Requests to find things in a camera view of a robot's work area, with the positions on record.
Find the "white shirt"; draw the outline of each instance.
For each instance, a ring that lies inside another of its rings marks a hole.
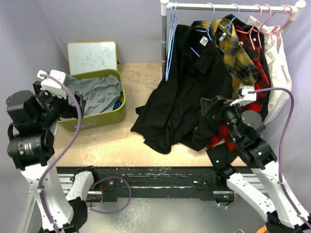
[[[253,25],[256,22],[256,18],[248,16],[246,18],[246,24]],[[257,28],[262,26],[262,23],[258,22],[255,25]],[[274,27],[263,26],[261,32],[270,33]],[[276,35],[264,34],[264,51],[265,58],[268,63],[268,69],[271,79],[271,87],[283,87],[288,90],[292,90],[292,80],[288,72],[283,39],[280,35],[279,44],[277,42]],[[264,120],[264,124],[271,122],[279,113],[281,108],[284,106],[286,101],[289,99],[288,94],[285,91],[271,91],[268,103],[268,115]]]

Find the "whiteboard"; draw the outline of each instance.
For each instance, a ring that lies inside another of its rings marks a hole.
[[[69,42],[67,52],[71,75],[117,69],[116,43],[113,41]]]

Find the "pink hanger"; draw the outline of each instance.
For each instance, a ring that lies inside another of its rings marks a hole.
[[[276,25],[274,26],[274,28],[272,29],[272,31],[269,33],[269,34],[271,35],[272,45],[274,45],[274,41],[273,41],[273,39],[272,39],[272,35],[273,35],[273,33],[276,32],[277,27],[279,27],[278,24],[280,23],[280,21],[282,21],[282,19],[284,18],[285,14],[286,14],[286,5],[281,5],[281,6],[284,7],[283,16],[280,18],[280,20],[276,23]]]
[[[291,9],[291,16],[288,18],[286,23],[282,27],[279,28],[279,30],[274,32],[274,33],[277,33],[276,36],[277,36],[277,41],[279,44],[281,43],[281,30],[292,20],[292,18],[294,16],[294,11],[293,11],[292,6],[290,6],[290,5],[286,5],[286,6],[288,6]]]
[[[260,33],[262,27],[263,27],[263,26],[271,19],[271,17],[273,16],[273,15],[272,15],[271,8],[270,8],[270,5],[264,4],[264,6],[267,6],[267,7],[269,8],[269,11],[270,11],[269,17],[268,17],[267,20],[262,24],[262,26],[261,26],[260,28],[257,29],[257,31],[254,30],[254,31],[258,32],[258,33],[257,33],[257,37],[258,37],[259,45],[260,45],[260,48],[261,48],[261,49],[262,49],[262,45],[261,45],[259,33]]]
[[[243,31],[235,30],[235,31],[240,32],[240,33],[249,34],[249,38],[250,38],[250,40],[251,40],[251,44],[252,44],[253,50],[255,50],[255,46],[254,46],[254,42],[253,42],[253,40],[252,40],[251,33],[252,33],[252,31],[254,31],[255,25],[257,24],[257,22],[259,21],[259,19],[260,19],[261,16],[262,16],[262,9],[261,9],[260,5],[255,4],[254,6],[258,6],[258,7],[259,7],[259,9],[260,9],[260,15],[259,15],[258,19],[256,20],[256,22],[254,23],[254,25],[251,27],[251,29],[250,29],[248,32],[243,32]]]

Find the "clothes hanger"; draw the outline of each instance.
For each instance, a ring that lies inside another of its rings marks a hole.
[[[223,25],[219,24],[223,29],[226,29],[226,28],[228,27],[228,33],[229,33],[229,35],[232,35],[232,33],[230,33],[231,24],[232,24],[232,22],[238,17],[238,15],[239,15],[239,13],[240,13],[240,8],[239,8],[239,6],[238,6],[237,4],[233,3],[233,4],[231,4],[231,5],[234,5],[234,6],[236,6],[236,7],[238,8],[238,13],[237,13],[237,15],[236,15],[227,25],[223,26]]]
[[[282,21],[282,19],[284,18],[285,14],[286,14],[286,5],[281,5],[282,7],[284,7],[284,12],[283,12],[283,15],[282,17],[280,18],[280,20],[276,23],[276,25],[274,26],[274,28],[272,29],[272,31],[270,33],[264,33],[264,34],[270,34],[271,35],[271,41],[272,41],[272,45],[274,45],[274,41],[272,39],[272,36],[273,36],[273,33],[276,32],[276,29],[279,28],[279,23],[280,21]]]
[[[259,9],[260,9],[260,15],[259,17],[257,18],[256,22],[254,23],[254,25],[250,28],[250,30],[248,32],[244,32],[244,31],[240,31],[240,30],[235,30],[236,32],[240,32],[240,33],[243,33],[243,34],[249,34],[249,39],[251,40],[251,44],[252,44],[252,47],[253,47],[253,50],[255,50],[255,46],[254,46],[254,42],[253,42],[253,39],[252,39],[252,31],[255,31],[254,30],[254,27],[255,25],[258,23],[259,19],[261,18],[262,16],[262,9],[261,9],[261,6],[258,5],[258,4],[255,4],[254,6],[258,6]]]
[[[260,40],[259,33],[260,33],[262,27],[263,27],[263,26],[271,19],[271,17],[274,15],[274,14],[272,14],[270,5],[264,4],[264,6],[267,6],[267,7],[269,8],[269,11],[270,11],[269,17],[268,17],[267,20],[261,25],[261,27],[257,29],[257,31],[254,30],[254,31],[258,32],[258,33],[257,33],[257,38],[258,38],[258,40],[259,40],[259,46],[260,46],[261,49],[262,49],[262,45],[261,45],[261,40]]]
[[[207,33],[207,36],[209,37],[209,39],[212,40],[212,38],[211,38],[211,36],[210,36],[210,34],[209,34],[209,27],[210,27],[211,22],[212,22],[213,19],[214,19],[214,16],[215,16],[215,7],[214,7],[213,3],[208,2],[207,4],[209,4],[209,5],[211,5],[211,6],[213,7],[214,13],[213,13],[212,19],[210,20],[210,22],[209,22],[208,27],[206,28],[206,30],[198,30],[198,29],[196,29],[196,31],[198,31],[198,32],[203,32],[203,33]],[[198,57],[200,57],[200,55],[193,49],[193,47],[191,47],[191,50],[192,50]]]
[[[203,33],[207,33],[209,39],[212,40],[212,38],[210,37],[210,34],[209,34],[209,27],[210,27],[210,24],[212,23],[212,21],[213,21],[213,19],[214,19],[214,16],[215,16],[215,7],[214,7],[213,3],[208,2],[207,4],[209,4],[209,5],[211,5],[211,6],[213,7],[213,11],[214,11],[214,12],[213,12],[213,16],[212,16],[212,18],[210,19],[209,24],[208,24],[208,27],[206,28],[206,30],[197,30],[197,29],[196,29],[196,31],[198,31],[198,32],[203,32]]]
[[[279,30],[275,31],[275,33],[277,33],[276,36],[277,36],[277,41],[279,44],[281,43],[281,30],[284,29],[284,27],[292,20],[294,16],[294,11],[293,11],[292,6],[290,5],[286,5],[286,6],[288,6],[291,9],[291,16],[288,17],[288,20],[286,21],[286,23],[282,27],[280,27]]]
[[[175,26],[176,26],[176,22],[177,22],[176,6],[175,6],[173,18],[172,18],[172,12],[173,12],[173,7],[171,6],[171,26],[170,26],[169,44],[168,44],[168,51],[167,51],[165,81],[167,81],[169,79],[169,72],[170,72],[170,68],[171,68],[172,52],[173,52],[172,45],[174,43],[174,38],[175,38],[174,31],[175,31]]]

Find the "clothing rack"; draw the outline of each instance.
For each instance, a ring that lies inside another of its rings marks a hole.
[[[213,7],[209,4],[195,4],[195,3],[173,3],[169,2],[169,0],[160,0],[161,2],[161,15],[162,15],[162,66],[161,66],[161,78],[164,77],[164,73],[166,70],[166,37],[167,37],[167,12],[172,9],[180,9],[180,10],[213,10]],[[305,8],[306,2],[304,0],[299,0],[296,2],[295,6],[292,6],[294,11],[294,15],[291,19],[291,22],[296,20],[301,10]],[[270,12],[268,6],[260,6],[262,12]],[[235,5],[223,5],[223,4],[214,4],[214,8],[216,11],[238,11],[238,8]],[[246,6],[239,5],[240,12],[260,12],[258,6]],[[271,6],[270,7],[272,13],[283,13],[284,7],[282,6]],[[286,7],[286,13],[291,13],[292,10],[290,7]]]

